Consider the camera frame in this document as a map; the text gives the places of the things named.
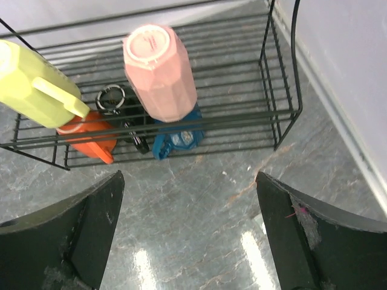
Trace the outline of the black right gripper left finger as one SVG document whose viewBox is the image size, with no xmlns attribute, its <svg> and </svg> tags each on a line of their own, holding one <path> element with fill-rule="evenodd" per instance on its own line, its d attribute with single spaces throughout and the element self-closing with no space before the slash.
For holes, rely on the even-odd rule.
<svg viewBox="0 0 387 290">
<path fill-rule="evenodd" d="M 1 289 L 99 289 L 125 181 L 86 190 L 1 224 Z"/>
</svg>

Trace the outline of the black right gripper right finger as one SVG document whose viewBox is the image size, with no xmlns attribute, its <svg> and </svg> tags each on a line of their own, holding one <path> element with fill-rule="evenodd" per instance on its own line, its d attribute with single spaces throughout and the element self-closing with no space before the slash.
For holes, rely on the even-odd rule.
<svg viewBox="0 0 387 290">
<path fill-rule="evenodd" d="M 386 289 L 386 223 L 259 172 L 259 206 L 281 289 Z"/>
</svg>

